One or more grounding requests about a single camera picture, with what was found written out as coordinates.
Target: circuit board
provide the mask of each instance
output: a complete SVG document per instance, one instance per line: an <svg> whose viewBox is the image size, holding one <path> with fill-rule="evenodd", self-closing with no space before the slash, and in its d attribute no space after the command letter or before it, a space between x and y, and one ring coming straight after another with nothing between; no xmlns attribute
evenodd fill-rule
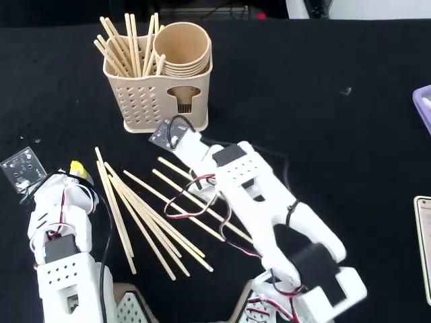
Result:
<svg viewBox="0 0 431 323"><path fill-rule="evenodd" d="M45 169L30 147L2 161L1 168L20 194L24 194L31 185L46 177Z"/></svg>

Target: robotic arm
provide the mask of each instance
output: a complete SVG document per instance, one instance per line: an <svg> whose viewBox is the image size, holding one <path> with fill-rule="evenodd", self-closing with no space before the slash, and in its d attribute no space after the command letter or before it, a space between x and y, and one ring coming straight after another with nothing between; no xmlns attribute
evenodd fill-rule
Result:
<svg viewBox="0 0 431 323"><path fill-rule="evenodd" d="M189 191L207 202L215 195L225 199L246 227L266 269L253 282L253 290L261 298L290 308L289 299L266 283L272 273L281 280L277 286L284 291L306 285L308 291L293 298L295 309L303 317L301 322L320 323L366 297L356 270L337 265L346 256L340 239L308 205L296 200L252 145L243 141L208 147L199 132L175 118L165 120L150 141L175 154L190 167L194 178L215 174L215 184L197 181ZM273 226L279 223L304 234L312 244L287 259L275 241Z"/></svg>

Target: bamboo chopstick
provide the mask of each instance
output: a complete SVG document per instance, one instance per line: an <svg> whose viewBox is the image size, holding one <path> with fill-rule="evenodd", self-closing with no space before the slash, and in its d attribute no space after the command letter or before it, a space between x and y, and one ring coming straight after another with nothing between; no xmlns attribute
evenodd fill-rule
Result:
<svg viewBox="0 0 431 323"><path fill-rule="evenodd" d="M105 162L105 167L111 173L111 175L114 178L114 180L120 185L120 188L123 189L123 193L127 192L127 190L129 189L129 187L121 180L121 178L119 178L119 176L117 175L117 173L113 170L113 168L107 162ZM162 230L160 230L160 228L157 226L157 224L146 213L147 212L145 212L145 214L139 213L139 216L147 223L148 227L153 231L154 235L155 236L159 235L160 238L169 246L169 248L179 258L181 258L181 253L178 251L178 249L176 249L176 247L172 244L172 242L170 242L170 240L168 239L168 237L166 237L166 235L162 232Z"/></svg>
<svg viewBox="0 0 431 323"><path fill-rule="evenodd" d="M114 51L105 42L105 39L103 39L102 35L97 35L97 39L102 44L102 46L104 47L104 49L107 51L108 55L110 55L114 59L115 65L120 69L120 71L123 74L123 76L124 77L129 76L129 74L127 73L126 69L123 67L123 64L121 64L120 60L115 55Z"/></svg>
<svg viewBox="0 0 431 323"><path fill-rule="evenodd" d="M136 193L134 193L130 188L129 188L131 194L144 206L146 206L147 204L139 197L136 195ZM163 219L159 214L157 213L149 213L150 215L155 216L154 220L155 221L159 221L158 223L160 224L160 226L162 226L165 231L175 240L177 241L199 264L201 264L205 269L207 269L209 272L213 272L214 269L206 262L204 261L204 259L202 259L202 257L200 257L200 255L198 255L194 250L191 249L192 246L194 246L190 241L188 241L183 235L181 235L179 232L177 232L168 222L166 222L165 219Z"/></svg>
<svg viewBox="0 0 431 323"><path fill-rule="evenodd" d="M148 234L147 230L145 229L145 227L143 226L142 222L140 222L139 218L137 217L136 213L134 212L134 210L132 209L131 204L129 203L130 200L127 198L127 193L123 191L123 189L120 187L120 184L117 182L117 180L115 180L111 175L109 176L109 180L112 183L112 185L114 186L117 194L120 196L120 199L122 200L122 202L124 203L124 205L126 206L126 209L129 211L130 215L132 216L133 220L135 220L136 225L138 226L138 228L141 230L143 236L145 237L145 239L147 240L148 244L150 245L150 247L152 248L152 250L154 251L154 253L156 254L158 260L160 261L160 263L162 264L163 268L165 269L166 273L168 274L168 276L175 281L176 277L174 275L174 273L172 272L172 269L169 267L168 263L166 262L166 260L164 259L164 257L162 256L162 254L160 253L159 249L157 248L156 244L154 243L154 241L152 240L152 238L150 237L150 235ZM165 244L163 244L163 247L165 247L166 250L170 250L168 246L166 246ZM178 259L175 254L171 254L172 258L176 258Z"/></svg>
<svg viewBox="0 0 431 323"><path fill-rule="evenodd" d="M124 19L126 21L127 40L129 41L129 51L130 51L130 58L131 58L131 62L132 62L133 76L136 77L137 72L136 72L135 49L133 47L133 37L132 37L132 28L131 28L131 24L130 24L130 15L128 13L125 13Z"/></svg>
<svg viewBox="0 0 431 323"><path fill-rule="evenodd" d="M135 15L132 13L130 15L130 24L132 27L132 39L133 39L133 52L135 53L135 64L136 64L136 73L138 77L142 76L141 73L141 59L139 58L139 49L137 46L137 32L136 32L136 20Z"/></svg>
<svg viewBox="0 0 431 323"><path fill-rule="evenodd" d="M144 202L135 192L133 192L117 175L117 173L109 166L108 163L105 163L106 168L109 170L109 172L118 179L119 183L122 185L122 187L125 190L130 190L131 194L135 197L137 201L139 201L142 206L147 210L148 215L162 228L164 229L170 236L174 235L179 238L179 240L182 240L193 252L195 252L197 255L199 255L202 258L205 258L205 254L198 249L194 244L192 244L186 237L184 237L180 232L178 232L174 227L167 222L161 215L159 215L157 212L155 212L146 202Z"/></svg>
<svg viewBox="0 0 431 323"><path fill-rule="evenodd" d="M129 235L127 234L127 230L126 230L126 227L124 225L123 218L121 217L119 206L117 204L117 201L115 200L114 191L112 190L112 186L110 185L110 182L109 182L109 179L108 179L108 174L106 173L106 169L105 169L104 164L103 164L102 154L100 153L100 150L99 150L98 147L95 147L94 150L96 151L96 155L97 155L97 158L98 158L98 161L100 163L101 170L102 170L101 178L106 183L106 188L107 188L107 191L108 191L108 192L106 192L106 195L108 195L108 194L110 195L109 197L110 197L110 199L112 201L111 208L113 208L114 211L115 211L114 212L114 216L115 215L117 216L117 220L115 222L116 225L117 225L117 229L118 229L119 232L121 231L121 233L125 237L126 246L127 246L127 249L128 249L128 251L130 253L130 256L134 257L132 245L131 245L130 239L129 239Z"/></svg>
<svg viewBox="0 0 431 323"><path fill-rule="evenodd" d="M178 174L180 174L182 177L186 178L187 180L193 180L193 177L191 177L191 175L189 173L182 170L178 166L175 166L173 163L167 161L163 157L159 157L157 160L159 162L161 162L162 164L164 164L165 166L168 166L171 170L173 170L174 172L177 172Z"/></svg>
<svg viewBox="0 0 431 323"><path fill-rule="evenodd" d="M112 33L111 29L108 27L108 24L106 23L106 20L104 19L104 17L100 17L100 22L102 23L103 28L106 30L106 33L108 34L109 38L111 39L111 42L114 44L115 50L120 55L120 58L123 60L125 66L126 66L126 69L128 69L131 72L132 68L131 68L129 62L127 61L127 57L125 56L125 54L121 50L121 47L117 41L117 38Z"/></svg>
<svg viewBox="0 0 431 323"><path fill-rule="evenodd" d="M149 65L148 59L150 58L153 30L154 30L154 15L151 16L150 26L148 27L147 45L145 46L145 56L143 58L143 71L147 71L147 66Z"/></svg>
<svg viewBox="0 0 431 323"><path fill-rule="evenodd" d="M120 67L117 66L117 64L115 63L114 59L111 57L111 55L109 55L109 53L106 51L106 49L103 48L103 46L99 43L99 41L95 40L93 43L94 43L94 45L96 45L97 49L102 53L102 55L104 56L104 58L108 61L109 65L115 70L115 73L117 73L120 76L125 77L126 74L124 74L122 72L122 70L120 69Z"/></svg>
<svg viewBox="0 0 431 323"><path fill-rule="evenodd" d="M165 59L166 59L166 55L162 54L162 56L160 56L159 63L157 64L156 75L162 74L162 69L163 69L163 64Z"/></svg>
<svg viewBox="0 0 431 323"><path fill-rule="evenodd" d="M124 52L129 52L129 43L126 42L126 40L120 36L119 32L115 28L114 24L110 21L109 18L105 18L105 22L108 25L111 32L114 34L114 36L119 40L120 47Z"/></svg>
<svg viewBox="0 0 431 323"><path fill-rule="evenodd" d="M167 176L163 175L158 170L152 170L152 172L158 178L160 178L161 180L165 181L165 183L171 185L171 187L173 187L178 192L183 192L183 195L185 197L187 197L190 201L192 201L193 203L195 203L197 206L199 206L201 208L205 207L205 205L200 200L196 199L192 194L190 194L186 190L183 190L179 185L175 184L171 179L169 179ZM215 211L211 210L210 208L207 209L207 212L209 214L211 214L213 217L215 217L218 221L220 221L220 222L224 221L224 219L223 219L223 217L221 215L219 215ZM251 240L250 237L248 237L244 232L242 232L241 230L239 230L235 225L231 224L230 222L226 223L226 227L228 227L229 229L231 229L233 232L235 232L236 234L238 234L240 237L242 237L246 241L250 242L251 244L253 243L253 241Z"/></svg>
<svg viewBox="0 0 431 323"><path fill-rule="evenodd" d="M134 180L136 183L140 184L141 186L143 186L144 188L146 188L148 191L150 191L151 193L153 193L154 195L156 195L159 199L163 200L164 202L168 203L169 199L164 196L162 193L158 192L157 190L155 190L154 188L152 188L151 186L147 185L146 183L144 183L142 180L140 180L138 177L132 175L131 173L129 173L128 171L124 170L123 171L124 174L126 174L128 177L130 177L132 180ZM177 204L175 203L171 203L171 206L176 209L178 212L181 213L186 213L186 211L184 209L182 209L181 207L179 207ZM208 232L209 234L211 234L212 236L216 237L218 240L224 242L223 237L215 232L214 230L212 230L212 228L208 227L206 224L202 223L200 220L196 219L195 217L190 217L189 218L192 222L194 222L195 224L197 224L199 227L201 227L202 229L204 229L206 232Z"/></svg>
<svg viewBox="0 0 431 323"><path fill-rule="evenodd" d="M109 194L109 191L108 191L108 183L106 182L106 178L104 177L104 168L100 164L99 161L96 162L96 165L97 165L97 169L99 171L99 175L100 175L100 179L102 181L103 188L105 190L106 197L108 198L108 203L109 203L110 208L112 210L112 214L114 214L114 208L112 207L112 200L111 200L111 197L110 197L110 194ZM117 226L117 231L119 232L119 235L120 235L121 244L123 245L124 252L125 252L126 258L127 258L127 262L129 263L129 266L130 266L130 270L131 270L132 274L136 275L136 268L135 268L135 265L133 264L133 259L132 259L131 255L130 255L130 251L127 248L127 243L125 241L125 236L118 229L119 225L117 223L117 218L116 217L114 217L114 221L115 221L115 225Z"/></svg>
<svg viewBox="0 0 431 323"><path fill-rule="evenodd" d="M175 261L175 263L178 265L178 267L180 267L181 271L187 277L190 277L190 273L188 272L188 270L186 269L186 267L184 266L184 264L181 262L181 260L179 259L179 257L173 252L173 250L169 247L169 245L165 243L165 241L161 238L161 236L159 236L158 234L155 233L155 231L154 231L155 227L157 227L158 232L161 231L161 230L152 221L152 219L146 215L146 210L139 204L139 201L137 201L134 198L134 196L132 194L130 194L129 190L125 190L122 187L122 185L120 183L121 180L119 180L118 178L114 179L113 176L111 176L110 179L111 178L115 182L115 184L117 185L118 189L121 190L121 194L126 198L126 200L129 203L129 205L131 205L137 211L137 213L141 217L141 219L148 225L148 227L150 228L150 230L153 231L153 234L155 235L155 237L157 238L157 240L159 241L159 243L161 243L161 245L169 253L169 255L172 257L172 259ZM139 219L137 217L136 217L136 220L138 220L139 225L142 225L142 223L139 221Z"/></svg>
<svg viewBox="0 0 431 323"><path fill-rule="evenodd" d="M154 13L154 34L159 32L159 14L157 12Z"/></svg>

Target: white robotic arm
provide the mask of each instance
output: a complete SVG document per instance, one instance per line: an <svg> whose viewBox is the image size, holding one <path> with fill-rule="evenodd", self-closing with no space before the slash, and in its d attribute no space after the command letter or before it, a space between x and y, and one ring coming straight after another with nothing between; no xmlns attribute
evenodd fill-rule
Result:
<svg viewBox="0 0 431 323"><path fill-rule="evenodd" d="M198 181L190 186L189 191L206 201L211 201L218 194L226 200L246 227L253 239L253 246L261 255L262 265L267 270L253 283L253 289L261 297L276 299L285 308L290 308L288 299L278 293L272 284L265 283L268 272L275 273L283 286L280 289L285 291L293 291L301 284L307 284L302 275L310 276L310 273L301 273L297 268L301 265L292 263L278 248L273 226L279 223L304 234L313 244L324 246L315 248L313 252L318 252L323 257L325 252L330 254L333 264L329 266L335 270L334 281L338 282L339 291L344 294L343 299L334 301L321 286L316 285L295 297L297 311L302 312L308 322L328 322L366 297L366 288L357 272L353 268L336 266L346 256L340 239L308 205L296 200L252 145L243 141L229 147L208 147L201 141L200 133L174 119L165 120L150 141L173 152L190 167L195 178L215 174L215 185ZM302 255L299 262L302 262L302 266L306 262L311 264L313 257L317 256L307 254L304 258Z"/></svg>

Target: stacked paper cup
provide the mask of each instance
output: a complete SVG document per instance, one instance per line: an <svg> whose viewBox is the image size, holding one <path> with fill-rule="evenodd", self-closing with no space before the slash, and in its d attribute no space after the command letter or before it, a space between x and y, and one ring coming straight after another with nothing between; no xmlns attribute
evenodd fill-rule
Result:
<svg viewBox="0 0 431 323"><path fill-rule="evenodd" d="M165 55L162 74L192 77L201 74L211 56L211 40L200 26L189 22L167 25L154 38L156 62Z"/></svg>

